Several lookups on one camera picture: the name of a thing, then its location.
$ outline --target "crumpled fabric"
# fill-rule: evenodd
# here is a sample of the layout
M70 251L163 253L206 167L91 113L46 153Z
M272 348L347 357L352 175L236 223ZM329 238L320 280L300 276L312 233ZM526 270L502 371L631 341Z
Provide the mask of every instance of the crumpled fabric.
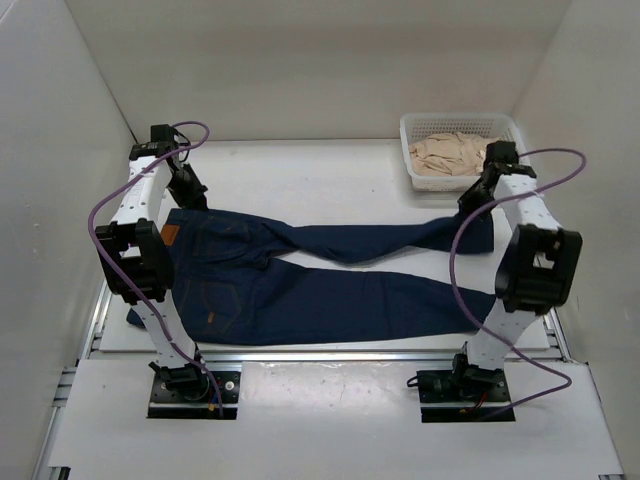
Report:
M436 133L409 145L411 165L426 177L479 175L487 145L498 138L466 133Z

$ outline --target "brown label tag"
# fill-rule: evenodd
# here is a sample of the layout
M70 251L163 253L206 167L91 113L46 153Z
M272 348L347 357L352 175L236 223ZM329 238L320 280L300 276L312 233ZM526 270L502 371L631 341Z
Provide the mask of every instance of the brown label tag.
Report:
M178 236L179 230L180 227L178 225L165 224L165 226L162 227L160 236L162 237L162 240L164 241L164 244L166 246L170 247L171 245L173 245L173 242L175 242L176 237Z

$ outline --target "denim trousers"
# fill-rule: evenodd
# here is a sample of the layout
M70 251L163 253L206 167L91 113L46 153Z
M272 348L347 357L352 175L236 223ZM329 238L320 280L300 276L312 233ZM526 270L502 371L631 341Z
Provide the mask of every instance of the denim trousers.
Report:
M303 250L355 264L406 246L449 251L462 220L456 215L420 225L292 227L242 213L175 209L164 227L171 229L165 243L175 268L173 299L196 342L313 344L472 331L447 283L401 273L305 268L275 258ZM492 220L478 219L465 232L459 253L491 251ZM469 289L462 296L481 320L495 301L494 295ZM142 326L133 311L127 321Z

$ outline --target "purple cable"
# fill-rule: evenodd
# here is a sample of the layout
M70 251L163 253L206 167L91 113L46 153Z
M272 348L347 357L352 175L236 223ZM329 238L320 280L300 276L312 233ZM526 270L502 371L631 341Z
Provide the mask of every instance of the purple cable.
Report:
M539 392L539 393L536 393L536 394L533 394L533 395L529 395L528 397L525 397L525 398L523 398L521 400L512 402L509 405L507 405L506 407L500 408L500 409L498 409L498 410L496 410L496 411L494 411L494 412L492 412L492 413L490 413L488 415L485 415L484 417L480 418L480 420L486 420L486 419L488 419L490 417L493 417L495 415L499 415L499 414L503 413L506 410L509 410L511 408L514 408L514 407L517 407L518 405L522 405L525 402L529 402L531 400L535 400L536 398L540 398L540 397L543 397L545 395L549 395L550 393L559 392L560 390L564 390L565 388L569 388L573 384L573 380L571 380L571 377L569 377L568 375L566 375L566 374L564 374L562 372L558 372L557 370L554 370L552 368L549 368L546 365L543 365L542 363L537 362L534 359L528 357L520 349L518 349L513 343L511 343L507 338L504 338L503 336L498 335L497 333L493 332L491 329L485 327L473 315L473 313L471 313L471 310L469 310L467 305L464 303L464 300L462 298L462 294L460 293L460 288L458 287L458 282L456 280L455 258L456 258L456 253L458 251L458 247L460 245L460 239L462 238L462 234L464 233L466 228L469 226L469 224L475 218L477 218L479 215L481 215L482 213L486 212L487 210L490 210L490 209L492 209L492 208L494 208L494 207L496 207L496 206L498 206L498 205L500 205L502 203L509 202L511 200L523 200L523 199L528 198L528 197L533 197L533 196L538 195L538 194L540 194L542 192L550 190L553 187L557 187L558 185L566 183L569 180L575 178L587 166L587 157L582 152L579 152L578 150L574 150L574 149L571 149L571 148L543 148L541 150L532 150L530 152L523 153L522 155L520 155L520 158L526 157L526 156L531 156L531 155L536 155L538 153L547 153L547 152L571 153L573 155L577 155L578 157L580 157L580 160L581 160L580 166L574 172L570 173L566 177L561 178L560 180L556 180L555 182L551 182L551 183L549 183L547 185L544 185L542 187L536 188L535 190L532 190L530 192L521 193L521 194L518 194L518 195L511 195L510 197L501 198L500 200L494 200L492 202L487 203L486 205L483 205L482 207L478 208L473 213L471 213L471 215L469 215L462 222L462 225L460 225L460 228L456 232L456 236L453 239L453 245L451 246L451 256L449 257L449 277L451 278L451 286L453 287L453 295L456 298L456 302L458 303L458 305L460 306L460 309L462 310L464 315L467 317L467 319L469 319L469 321L471 323L473 323L480 330L483 330L486 333L488 333L489 335L491 335L493 338L495 338L497 340L500 340L502 343L507 345L511 349L511 351L513 353L515 353L518 357L520 357L522 360L530 363L531 365L533 365L535 367L538 367L541 370L544 370L545 372L549 372L549 373L551 373L553 375L556 375L556 376L562 378L563 380L565 380L565 383L563 383L562 385L560 385L558 387L549 388L547 390L543 390L542 392Z
M216 379L213 376L213 373L211 373L211 371L206 367L206 365L204 363L197 362L195 359L191 358L189 355L184 353L180 349L180 347L178 347L178 345L176 345L176 343L173 341L173 338L171 337L171 333L169 332L169 329L167 328L167 324L164 323L164 319L162 318L162 314L160 314L158 309L156 307L154 307L153 304L151 303L151 300L149 300L147 298L147 296L142 292L142 290L140 290L136 286L136 284L133 282L133 280L131 280L131 278L129 278L129 276L124 272L124 270L122 270L118 266L118 264L111 258L111 256L107 253L107 251L104 249L104 247L100 244L100 240L98 240L98 237L97 237L97 235L96 235L96 233L94 231L95 228L94 228L94 225L93 225L93 223L95 221L95 218L96 218L96 215L98 214L100 209L102 207L104 207L108 202L110 202L111 200L116 198L118 195L120 195L121 193L127 191L129 188L131 188L133 185L135 185L145 174L147 174L150 170L155 168L160 162L165 161L167 158L169 158L169 157L171 157L173 155L179 155L182 152L186 152L187 150L193 150L194 148L198 148L199 146L201 146L204 142L207 141L207 139L209 138L209 134L211 133L210 130L209 130L209 127L207 127L204 123L197 122L195 120L191 120L191 121L187 121L187 122L180 122L180 123L176 123L175 125L171 125L171 126L173 128L177 128L177 127L180 127L182 125L198 125L198 126L204 128L205 134L202 137L202 139L198 143L196 143L195 145L189 145L189 146L186 146L186 147L177 148L176 150L173 150L171 152L165 153L161 157L158 157L156 160L151 162L149 164L149 166L145 167L142 171L140 171L140 173L138 175L133 177L131 180L129 180L127 183L125 183L122 187L118 188L115 192L110 193L105 198L100 200L97 203L97 205L95 207L93 207L93 209L91 210L91 213L89 213L89 222L88 222L89 236L91 237L91 240L93 241L93 243L95 244L96 248L98 249L98 253L100 254L100 256L105 260L105 262L107 262L109 264L109 266L113 269L113 271L116 272L116 274L118 274L118 276L124 281L124 283L127 284L127 286L142 301L142 303L144 303L149 308L149 310L151 310L151 313L153 313L153 315L155 315L155 317L158 319L158 323L160 323L160 328L162 329L162 333L164 334L165 338L169 342L169 345L171 345L171 347L175 350L175 352L178 355L180 355L182 358L184 358L184 360L186 362L188 362L191 365L199 368L200 370L202 370L207 375L207 378L209 379L210 384L213 385L213 388L214 388L214 390L216 392L216 395L218 397L218 408L220 408L220 416L222 417L222 414L223 414L223 411L224 411L223 408L222 408L222 395L220 394L220 388L218 387L218 382L216 382Z

